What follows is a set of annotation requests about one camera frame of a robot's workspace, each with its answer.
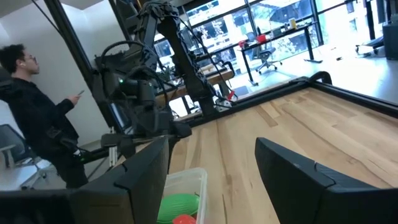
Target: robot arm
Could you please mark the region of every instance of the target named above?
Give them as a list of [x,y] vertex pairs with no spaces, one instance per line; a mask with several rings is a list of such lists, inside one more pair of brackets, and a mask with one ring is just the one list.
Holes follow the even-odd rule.
[[188,53],[188,48],[180,34],[178,9],[169,3],[148,2],[136,17],[127,20],[127,26],[134,29],[134,40],[145,46],[132,45],[124,53],[124,60],[131,66],[146,66],[153,71],[157,66],[157,55],[154,49],[156,30],[170,43],[175,55],[173,63],[176,71],[183,78],[188,95],[198,101],[204,115],[216,113],[213,96],[216,91],[199,72],[198,65]]

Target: office chair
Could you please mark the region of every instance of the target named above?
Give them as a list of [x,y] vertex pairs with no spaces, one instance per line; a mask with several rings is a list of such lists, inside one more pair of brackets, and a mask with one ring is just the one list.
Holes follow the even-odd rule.
[[[248,32],[246,35],[250,42],[256,41],[256,35],[253,32]],[[261,46],[258,46],[258,47],[253,48],[248,53],[250,60],[259,59],[262,61],[262,65],[260,65],[259,67],[256,68],[256,72],[258,72],[259,74],[261,74],[261,69],[264,67],[269,68],[269,67],[273,66],[275,68],[275,70],[277,70],[278,67],[276,67],[274,65],[274,63],[279,62],[280,65],[282,65],[281,61],[271,61],[271,62],[268,61],[269,57],[276,51],[276,48],[268,47],[268,44],[265,44],[265,46],[266,46],[265,50],[261,50]]]
[[26,144],[24,137],[22,137],[9,124],[0,125],[0,148],[9,145],[14,145],[14,147],[10,149],[12,158],[5,156],[6,160],[8,159],[8,161],[10,161],[11,159],[13,159],[16,168],[25,166],[34,166],[36,168],[36,173],[28,180],[26,180],[23,184],[21,184],[22,189],[32,188],[39,179],[46,179],[49,172],[57,172],[51,167],[41,169],[37,165],[40,162],[40,158],[37,157],[30,149],[30,147]]

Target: clear plastic bin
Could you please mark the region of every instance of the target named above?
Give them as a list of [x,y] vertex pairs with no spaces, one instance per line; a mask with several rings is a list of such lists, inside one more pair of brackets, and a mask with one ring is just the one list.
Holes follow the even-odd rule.
[[172,194],[199,195],[197,224],[205,223],[207,203],[207,172],[205,169],[194,168],[168,175],[164,187],[164,196]]

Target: man's hand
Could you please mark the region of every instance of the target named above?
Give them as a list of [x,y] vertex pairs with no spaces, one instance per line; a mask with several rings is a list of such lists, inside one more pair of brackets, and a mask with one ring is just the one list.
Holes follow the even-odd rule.
[[70,100],[73,103],[73,105],[76,105],[77,102],[79,102],[80,97],[81,97],[80,95],[73,95],[69,96],[67,99]]

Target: red object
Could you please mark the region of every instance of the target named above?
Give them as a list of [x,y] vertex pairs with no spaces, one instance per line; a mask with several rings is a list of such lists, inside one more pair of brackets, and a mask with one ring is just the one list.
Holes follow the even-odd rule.
[[260,43],[267,42],[267,37],[265,34],[261,34],[260,36],[257,36],[256,38],[257,38],[257,41]]
[[228,99],[228,100],[231,100],[231,99],[232,99],[232,96],[234,96],[234,94],[235,94],[235,91],[231,91],[231,93],[229,93],[227,99]]
[[239,41],[239,46],[241,47],[241,48],[243,48],[243,45],[244,45],[244,43],[245,43],[245,40],[241,40],[241,41]]
[[197,221],[190,215],[180,215],[173,220],[173,224],[197,224]]

